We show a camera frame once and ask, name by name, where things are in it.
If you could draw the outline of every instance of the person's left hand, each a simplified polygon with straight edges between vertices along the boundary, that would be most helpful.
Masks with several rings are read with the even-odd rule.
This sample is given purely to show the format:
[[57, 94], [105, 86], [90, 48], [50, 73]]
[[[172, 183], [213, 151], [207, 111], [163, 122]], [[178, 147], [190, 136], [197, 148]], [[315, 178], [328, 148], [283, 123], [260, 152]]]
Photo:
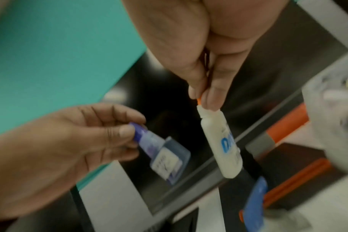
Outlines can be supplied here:
[[84, 105], [0, 135], [0, 220], [45, 206], [101, 164], [136, 158], [128, 122], [146, 119], [122, 105]]

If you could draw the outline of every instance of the white bottle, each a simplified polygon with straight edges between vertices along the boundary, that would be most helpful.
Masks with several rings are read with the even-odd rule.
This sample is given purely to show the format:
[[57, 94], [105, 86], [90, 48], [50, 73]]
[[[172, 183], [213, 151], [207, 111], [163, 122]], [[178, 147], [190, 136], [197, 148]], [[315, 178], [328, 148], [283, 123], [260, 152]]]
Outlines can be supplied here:
[[236, 177], [242, 170], [243, 160], [224, 114], [220, 110], [206, 110], [201, 105], [197, 106], [197, 110], [202, 118], [203, 132], [222, 175], [225, 178]]

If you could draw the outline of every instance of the bottle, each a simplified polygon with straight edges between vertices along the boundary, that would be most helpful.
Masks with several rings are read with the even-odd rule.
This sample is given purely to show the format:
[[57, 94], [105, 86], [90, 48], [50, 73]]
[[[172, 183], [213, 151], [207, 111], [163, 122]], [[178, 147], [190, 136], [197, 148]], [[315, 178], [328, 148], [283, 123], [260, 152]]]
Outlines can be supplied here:
[[134, 141], [151, 158], [150, 167], [161, 178], [174, 185], [190, 159], [190, 151], [170, 136], [166, 139], [146, 130], [136, 123], [130, 123], [135, 127]]
[[221, 174], [225, 178], [234, 178], [241, 171], [243, 160], [225, 116], [220, 110], [214, 112], [204, 109], [200, 99], [197, 101], [197, 111], [202, 119], [201, 126]]

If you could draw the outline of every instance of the blue ink bottle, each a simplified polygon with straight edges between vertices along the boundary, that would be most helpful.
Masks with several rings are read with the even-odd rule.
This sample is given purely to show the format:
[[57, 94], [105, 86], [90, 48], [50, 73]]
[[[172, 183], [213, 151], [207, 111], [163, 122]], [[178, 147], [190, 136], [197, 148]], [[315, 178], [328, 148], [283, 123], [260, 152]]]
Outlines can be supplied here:
[[133, 140], [151, 158], [151, 169], [174, 185], [189, 162], [190, 151], [170, 136], [163, 139], [136, 123], [130, 124], [135, 127]]

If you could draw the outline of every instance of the green mat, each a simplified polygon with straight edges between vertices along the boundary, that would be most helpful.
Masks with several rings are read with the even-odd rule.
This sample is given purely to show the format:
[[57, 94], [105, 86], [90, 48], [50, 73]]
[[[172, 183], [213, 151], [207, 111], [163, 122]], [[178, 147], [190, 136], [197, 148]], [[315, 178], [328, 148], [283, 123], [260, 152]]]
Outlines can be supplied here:
[[17, 0], [0, 19], [0, 133], [98, 102], [145, 51], [119, 0]]

